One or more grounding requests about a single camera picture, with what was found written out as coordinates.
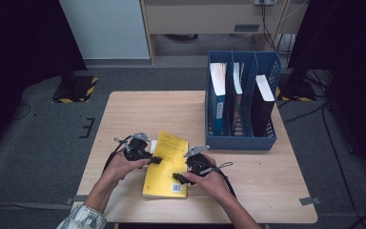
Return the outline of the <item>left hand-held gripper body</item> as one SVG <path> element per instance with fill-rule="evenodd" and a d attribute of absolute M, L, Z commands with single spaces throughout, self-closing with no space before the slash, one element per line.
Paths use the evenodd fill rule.
<path fill-rule="evenodd" d="M 128 135 L 124 139 L 124 156 L 129 161 L 151 158 L 152 154 L 146 150 L 149 137 L 145 133 Z"/>

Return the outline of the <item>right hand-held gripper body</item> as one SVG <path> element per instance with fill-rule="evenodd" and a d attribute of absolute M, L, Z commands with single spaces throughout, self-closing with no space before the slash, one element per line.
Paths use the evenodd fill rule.
<path fill-rule="evenodd" d="M 210 171 L 217 169 L 217 167 L 202 154 L 203 151 L 209 149 L 209 145 L 194 146 L 184 155 L 189 173 L 193 173 L 197 176 L 205 176 Z"/>

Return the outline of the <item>yellow book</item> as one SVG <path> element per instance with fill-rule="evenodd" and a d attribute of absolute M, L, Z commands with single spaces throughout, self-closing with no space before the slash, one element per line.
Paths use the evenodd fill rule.
<path fill-rule="evenodd" d="M 161 131 L 153 155 L 161 157 L 159 164 L 151 163 L 147 169 L 142 195 L 145 198 L 186 198 L 187 186 L 176 180 L 174 174 L 187 170 L 188 141 Z"/>

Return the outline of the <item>blue file rack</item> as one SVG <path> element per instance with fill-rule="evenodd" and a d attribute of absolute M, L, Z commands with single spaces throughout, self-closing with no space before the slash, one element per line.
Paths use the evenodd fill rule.
<path fill-rule="evenodd" d="M 242 99 L 240 115 L 232 135 L 233 107 L 234 107 L 234 62 L 241 66 Z M 209 117 L 210 64 L 226 63 L 225 76 L 225 104 L 223 113 L 223 128 L 221 135 L 214 135 L 212 122 Z M 212 51 L 208 57 L 208 76 L 205 95 L 205 138 L 206 144 L 214 150 L 268 151 L 276 140 L 275 128 L 272 121 L 267 122 L 264 136 L 254 136 L 251 121 L 255 77 L 264 74 L 269 82 L 275 98 L 275 91 L 279 82 L 281 62 L 274 52 L 223 52 Z"/>

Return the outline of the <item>plain blue book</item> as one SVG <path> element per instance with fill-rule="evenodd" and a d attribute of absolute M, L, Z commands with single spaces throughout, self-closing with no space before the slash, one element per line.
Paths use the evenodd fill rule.
<path fill-rule="evenodd" d="M 213 126 L 213 134 L 221 135 L 226 94 L 226 63 L 211 63 L 210 76 L 209 117 Z"/>

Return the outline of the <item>illustrated teal book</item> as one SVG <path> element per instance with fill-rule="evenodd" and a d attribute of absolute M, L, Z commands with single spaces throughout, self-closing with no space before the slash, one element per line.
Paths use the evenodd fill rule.
<path fill-rule="evenodd" d="M 236 126 L 240 115 L 240 104 L 242 99 L 242 87 L 241 87 L 241 73 L 242 69 L 238 62 L 234 62 L 234 107 L 233 107 L 233 124 L 232 135 L 235 135 Z"/>

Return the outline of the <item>black book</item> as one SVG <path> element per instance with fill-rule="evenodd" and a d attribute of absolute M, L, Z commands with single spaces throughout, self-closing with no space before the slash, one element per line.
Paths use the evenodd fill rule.
<path fill-rule="evenodd" d="M 275 97 L 264 74 L 255 77 L 251 121 L 254 136 L 264 136 L 267 122 L 275 104 Z"/>

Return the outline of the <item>person's left hand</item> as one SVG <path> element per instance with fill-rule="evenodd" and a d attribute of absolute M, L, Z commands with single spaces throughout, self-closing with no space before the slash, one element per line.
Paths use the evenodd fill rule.
<path fill-rule="evenodd" d="M 150 161 L 147 158 L 129 161 L 122 153 L 116 153 L 101 178 L 107 189 L 114 189 L 118 182 L 135 169 L 141 169 Z"/>

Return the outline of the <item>person's right hand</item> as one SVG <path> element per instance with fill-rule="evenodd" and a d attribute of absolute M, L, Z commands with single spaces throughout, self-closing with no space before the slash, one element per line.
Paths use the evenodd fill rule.
<path fill-rule="evenodd" d="M 221 207 L 226 208 L 236 204 L 236 198 L 231 194 L 223 177 L 218 172 L 211 171 L 204 177 L 186 172 L 183 174 L 183 177 L 199 185 Z"/>

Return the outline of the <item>grey tape piece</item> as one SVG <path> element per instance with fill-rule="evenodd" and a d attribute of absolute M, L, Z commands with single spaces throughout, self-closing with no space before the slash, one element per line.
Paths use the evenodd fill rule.
<path fill-rule="evenodd" d="M 88 195 L 76 195 L 73 196 L 71 198 L 66 198 L 65 200 L 65 204 L 67 205 L 73 205 L 75 202 L 79 202 L 79 201 L 85 201 L 85 199 L 87 198 Z"/>
<path fill-rule="evenodd" d="M 318 204 L 321 203 L 320 198 L 312 198 L 312 197 L 301 198 L 299 201 L 300 201 L 302 206 L 310 205 L 310 204 L 318 205 Z"/>

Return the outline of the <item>black yellow striped stand base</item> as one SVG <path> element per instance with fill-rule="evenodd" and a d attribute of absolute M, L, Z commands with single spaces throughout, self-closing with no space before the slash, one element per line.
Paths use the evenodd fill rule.
<path fill-rule="evenodd" d="M 52 96 L 52 102 L 87 102 L 97 81 L 98 77 L 87 71 L 76 71 L 70 75 L 61 76 L 61 82 Z"/>
<path fill-rule="evenodd" d="M 283 73 L 276 89 L 276 97 L 280 101 L 314 101 L 315 90 L 304 76 L 292 76 Z"/>

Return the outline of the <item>person's left patterned sleeve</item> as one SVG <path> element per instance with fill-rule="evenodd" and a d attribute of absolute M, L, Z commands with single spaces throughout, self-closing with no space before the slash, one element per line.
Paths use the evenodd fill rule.
<path fill-rule="evenodd" d="M 106 225 L 107 219 L 100 212 L 81 204 L 74 208 L 56 229 L 104 229 Z"/>

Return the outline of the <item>white cabinet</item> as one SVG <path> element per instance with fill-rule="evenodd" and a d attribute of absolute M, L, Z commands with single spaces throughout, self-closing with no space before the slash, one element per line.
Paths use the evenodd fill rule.
<path fill-rule="evenodd" d="M 84 59 L 149 59 L 140 0 L 59 0 Z"/>

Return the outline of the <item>grey vent panel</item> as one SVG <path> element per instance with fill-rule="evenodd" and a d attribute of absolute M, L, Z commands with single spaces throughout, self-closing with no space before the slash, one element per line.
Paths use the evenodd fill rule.
<path fill-rule="evenodd" d="M 235 24 L 235 32 L 257 32 L 259 30 L 259 24 Z"/>

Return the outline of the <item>beige wooden desk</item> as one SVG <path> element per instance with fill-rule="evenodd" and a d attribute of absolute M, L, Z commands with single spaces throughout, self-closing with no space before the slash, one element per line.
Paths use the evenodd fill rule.
<path fill-rule="evenodd" d="M 161 35 L 250 35 L 259 51 L 271 51 L 282 34 L 296 34 L 310 0 L 140 0 L 152 62 Z M 235 24 L 259 24 L 257 32 L 235 32 Z"/>

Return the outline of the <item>black curtain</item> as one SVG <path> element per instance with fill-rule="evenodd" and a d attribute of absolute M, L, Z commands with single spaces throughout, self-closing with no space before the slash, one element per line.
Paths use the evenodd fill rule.
<path fill-rule="evenodd" d="M 327 95 L 353 151 L 366 156 L 366 0 L 310 0 L 289 67 L 289 92 L 308 70 L 332 74 Z"/>
<path fill-rule="evenodd" d="M 60 75 L 73 92 L 85 68 L 59 0 L 0 0 L 0 135 L 28 86 Z"/>

